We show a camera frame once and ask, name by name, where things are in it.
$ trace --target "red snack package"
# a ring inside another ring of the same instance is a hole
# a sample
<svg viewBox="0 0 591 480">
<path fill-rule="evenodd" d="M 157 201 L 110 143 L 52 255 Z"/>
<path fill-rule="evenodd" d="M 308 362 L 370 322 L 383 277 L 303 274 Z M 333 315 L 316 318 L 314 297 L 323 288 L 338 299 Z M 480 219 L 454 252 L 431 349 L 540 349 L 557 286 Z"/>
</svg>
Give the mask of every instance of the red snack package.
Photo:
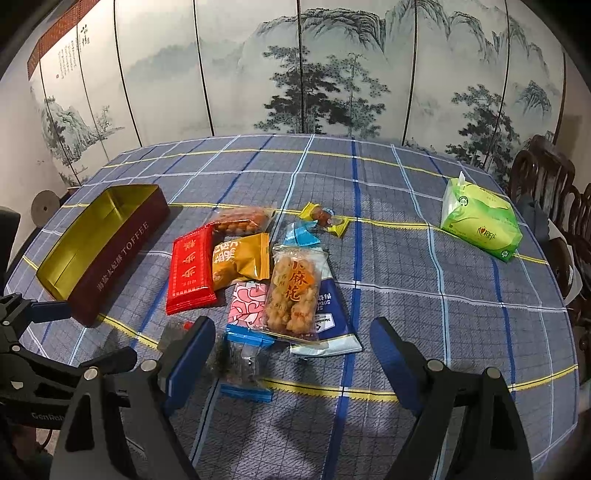
<svg viewBox="0 0 591 480">
<path fill-rule="evenodd" d="M 211 223 L 174 241 L 166 299 L 167 315 L 204 307 L 216 301 L 212 255 Z"/>
</svg>

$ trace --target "white wall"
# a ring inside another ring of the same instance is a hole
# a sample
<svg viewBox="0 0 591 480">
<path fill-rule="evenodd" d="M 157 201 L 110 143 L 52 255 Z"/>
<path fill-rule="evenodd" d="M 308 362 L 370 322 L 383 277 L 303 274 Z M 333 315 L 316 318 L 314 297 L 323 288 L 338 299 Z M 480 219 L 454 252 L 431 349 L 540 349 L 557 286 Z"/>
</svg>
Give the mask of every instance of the white wall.
<svg viewBox="0 0 591 480">
<path fill-rule="evenodd" d="M 0 205 L 21 214 L 12 255 L 35 229 L 31 203 L 42 190 L 58 197 L 66 187 L 41 134 L 41 119 L 29 90 L 27 60 L 49 27 L 43 21 L 27 39 L 0 79 Z"/>
<path fill-rule="evenodd" d="M 580 192 L 591 182 L 591 92 L 566 56 L 566 97 L 556 145 L 576 168 L 574 185 Z"/>
</svg>

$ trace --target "pink patterned package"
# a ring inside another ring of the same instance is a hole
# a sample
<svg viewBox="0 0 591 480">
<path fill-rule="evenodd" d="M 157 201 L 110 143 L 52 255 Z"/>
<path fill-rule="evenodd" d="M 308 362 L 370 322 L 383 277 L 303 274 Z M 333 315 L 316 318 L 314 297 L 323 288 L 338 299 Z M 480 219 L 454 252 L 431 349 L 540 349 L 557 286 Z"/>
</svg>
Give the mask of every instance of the pink patterned package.
<svg viewBox="0 0 591 480">
<path fill-rule="evenodd" d="M 254 281 L 237 283 L 232 293 L 228 323 L 259 329 L 267 299 L 267 285 Z"/>
</svg>

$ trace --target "landscape painting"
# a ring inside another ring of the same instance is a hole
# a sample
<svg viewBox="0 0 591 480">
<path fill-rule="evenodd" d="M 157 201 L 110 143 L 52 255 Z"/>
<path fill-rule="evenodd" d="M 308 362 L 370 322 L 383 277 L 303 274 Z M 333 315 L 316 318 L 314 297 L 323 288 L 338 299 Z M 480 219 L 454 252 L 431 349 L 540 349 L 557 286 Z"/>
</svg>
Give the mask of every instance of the landscape painting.
<svg viewBox="0 0 591 480">
<path fill-rule="evenodd" d="M 556 133 L 563 53 L 519 0 L 114 5 L 41 59 L 52 153 L 80 181 L 140 145 L 282 132 L 392 142 L 503 185 L 533 135 Z"/>
</svg>

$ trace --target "yellow candy wrapper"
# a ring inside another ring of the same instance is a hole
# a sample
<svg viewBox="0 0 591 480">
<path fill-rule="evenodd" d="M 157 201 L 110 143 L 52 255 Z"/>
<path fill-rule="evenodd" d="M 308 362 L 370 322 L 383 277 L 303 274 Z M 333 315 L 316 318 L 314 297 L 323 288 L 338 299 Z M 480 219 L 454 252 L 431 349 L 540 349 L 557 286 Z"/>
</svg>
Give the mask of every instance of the yellow candy wrapper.
<svg viewBox="0 0 591 480">
<path fill-rule="evenodd" d="M 312 202 L 308 202 L 308 204 L 302 209 L 299 217 L 308 222 L 316 221 L 317 225 L 322 228 L 322 230 L 333 233 L 339 238 L 343 236 L 351 221 L 348 218 L 335 215 L 331 209 L 323 207 L 319 203 Z"/>
</svg>

